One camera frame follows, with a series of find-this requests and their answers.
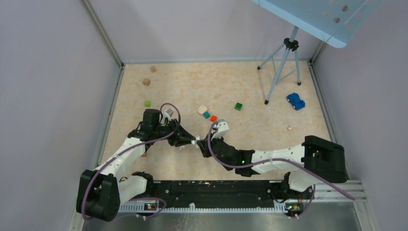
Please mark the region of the white earbud charging case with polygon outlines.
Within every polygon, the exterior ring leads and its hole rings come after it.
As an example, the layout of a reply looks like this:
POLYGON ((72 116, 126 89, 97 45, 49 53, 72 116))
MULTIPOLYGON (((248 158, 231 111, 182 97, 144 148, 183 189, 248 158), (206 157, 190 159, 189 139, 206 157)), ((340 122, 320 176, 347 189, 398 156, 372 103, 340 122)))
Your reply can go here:
POLYGON ((201 140, 200 136, 195 136, 194 140, 191 141, 191 144, 194 145, 196 148, 199 148, 198 142, 201 140))

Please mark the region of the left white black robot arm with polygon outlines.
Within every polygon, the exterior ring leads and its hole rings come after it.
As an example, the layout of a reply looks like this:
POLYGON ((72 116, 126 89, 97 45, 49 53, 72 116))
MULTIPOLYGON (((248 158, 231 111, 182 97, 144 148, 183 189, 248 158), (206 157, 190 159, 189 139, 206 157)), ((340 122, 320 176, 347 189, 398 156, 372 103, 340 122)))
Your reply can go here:
POLYGON ((177 112, 146 109, 142 121, 132 130, 120 148, 94 170, 85 170, 80 176, 76 211, 83 219, 96 218, 112 221, 120 206, 139 195, 143 199, 152 197, 151 176, 137 173, 121 181, 132 164, 158 141, 166 140, 170 146, 195 145, 199 140, 181 126, 181 118, 172 118, 177 112))

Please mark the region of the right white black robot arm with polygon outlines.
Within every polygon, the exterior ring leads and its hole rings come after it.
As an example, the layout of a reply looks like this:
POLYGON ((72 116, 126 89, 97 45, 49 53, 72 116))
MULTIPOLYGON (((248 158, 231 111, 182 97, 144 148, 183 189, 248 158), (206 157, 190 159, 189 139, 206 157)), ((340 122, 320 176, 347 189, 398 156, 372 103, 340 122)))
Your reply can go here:
POLYGON ((251 177, 276 170, 286 170, 282 192, 295 198, 316 183, 345 183, 343 146, 317 136, 305 136, 298 145, 273 151, 238 150, 223 138, 197 142, 203 157, 214 157, 226 170, 251 177))

